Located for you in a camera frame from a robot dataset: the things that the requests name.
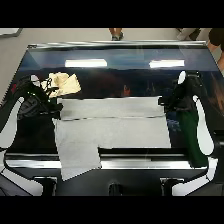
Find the crumpled cloth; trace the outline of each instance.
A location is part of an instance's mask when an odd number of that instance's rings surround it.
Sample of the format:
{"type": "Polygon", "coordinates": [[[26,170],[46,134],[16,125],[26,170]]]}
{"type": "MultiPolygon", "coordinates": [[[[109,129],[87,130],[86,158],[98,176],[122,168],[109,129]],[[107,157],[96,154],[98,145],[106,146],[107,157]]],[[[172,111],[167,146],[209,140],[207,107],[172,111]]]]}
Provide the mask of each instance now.
{"type": "Polygon", "coordinates": [[[43,82],[41,82],[42,88],[46,89],[47,87],[47,81],[49,79],[52,79],[50,82],[50,85],[48,88],[51,87],[58,87],[58,90],[55,90],[50,94],[50,98],[57,97],[61,95],[71,94],[71,93],[77,93],[81,90],[79,81],[75,74],[69,77],[67,73],[50,73],[49,78],[43,82]]]}

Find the floor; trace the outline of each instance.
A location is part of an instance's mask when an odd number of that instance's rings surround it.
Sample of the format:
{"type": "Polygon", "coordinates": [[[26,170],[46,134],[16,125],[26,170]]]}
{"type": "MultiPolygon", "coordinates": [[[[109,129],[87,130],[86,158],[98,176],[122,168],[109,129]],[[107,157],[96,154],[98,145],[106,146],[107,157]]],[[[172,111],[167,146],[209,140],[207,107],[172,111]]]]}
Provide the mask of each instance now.
{"type": "MultiPolygon", "coordinates": [[[[177,40],[175,28],[124,28],[124,40],[177,40]]],[[[0,101],[16,72],[28,44],[106,41],[111,36],[107,28],[24,28],[18,37],[0,38],[0,101]]],[[[220,49],[214,52],[217,60],[220,49]]],[[[3,167],[0,152],[0,171],[3,167]]]]}

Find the crumpled yellow object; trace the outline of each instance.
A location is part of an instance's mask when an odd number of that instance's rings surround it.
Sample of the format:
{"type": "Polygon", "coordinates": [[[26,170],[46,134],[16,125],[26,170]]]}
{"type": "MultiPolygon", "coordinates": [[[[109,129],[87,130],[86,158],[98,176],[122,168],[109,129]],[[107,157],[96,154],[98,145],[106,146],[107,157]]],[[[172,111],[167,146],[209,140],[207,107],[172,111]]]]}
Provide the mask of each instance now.
{"type": "Polygon", "coordinates": [[[47,87],[47,81],[49,79],[52,79],[50,82],[50,85],[48,88],[51,87],[58,87],[58,90],[55,90],[50,94],[50,98],[57,97],[61,95],[71,94],[71,93],[77,93],[81,90],[79,81],[75,74],[69,77],[67,73],[50,73],[49,78],[43,82],[41,82],[42,88],[46,89],[47,87]]]}

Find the person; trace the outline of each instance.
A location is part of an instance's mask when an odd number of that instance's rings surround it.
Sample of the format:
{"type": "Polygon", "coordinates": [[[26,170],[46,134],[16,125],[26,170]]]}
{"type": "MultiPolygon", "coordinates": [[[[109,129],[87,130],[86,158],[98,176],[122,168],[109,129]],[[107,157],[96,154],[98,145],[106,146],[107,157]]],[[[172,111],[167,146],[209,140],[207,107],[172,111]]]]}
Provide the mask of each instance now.
{"type": "Polygon", "coordinates": [[[119,41],[124,38],[124,34],[121,32],[122,28],[109,28],[112,35],[112,41],[119,41]]]}
{"type": "MultiPolygon", "coordinates": [[[[183,28],[183,29],[181,29],[179,35],[177,36],[177,39],[178,40],[186,40],[187,37],[189,37],[193,32],[195,32],[196,29],[198,29],[198,28],[183,28]]],[[[200,28],[201,31],[200,31],[199,35],[197,36],[196,40],[198,40],[198,41],[206,40],[210,29],[211,28],[200,28]]]]}
{"type": "Polygon", "coordinates": [[[222,50],[218,60],[218,67],[222,72],[224,70],[224,28],[212,28],[209,32],[208,49],[213,52],[218,46],[222,50]]]}

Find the glossy black tabletop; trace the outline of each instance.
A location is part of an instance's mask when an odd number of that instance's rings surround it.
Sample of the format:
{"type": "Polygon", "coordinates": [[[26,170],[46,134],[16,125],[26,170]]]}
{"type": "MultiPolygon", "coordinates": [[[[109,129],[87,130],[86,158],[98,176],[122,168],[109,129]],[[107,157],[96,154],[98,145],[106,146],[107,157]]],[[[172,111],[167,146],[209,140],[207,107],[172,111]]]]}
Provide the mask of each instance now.
{"type": "MultiPolygon", "coordinates": [[[[27,75],[40,80],[49,73],[76,74],[81,91],[63,98],[102,99],[121,97],[169,96],[183,70],[201,73],[208,98],[219,113],[224,114],[224,80],[216,62],[204,43],[144,41],[115,43],[65,43],[32,45],[20,63],[4,100],[12,94],[14,84],[27,75]],[[102,67],[66,67],[67,60],[101,59],[102,67]],[[183,66],[153,67],[154,61],[182,61],[183,66]]],[[[167,114],[172,148],[186,148],[174,112],[167,114]]],[[[54,125],[50,117],[34,117],[18,121],[13,145],[7,152],[56,154],[54,125]]]]}

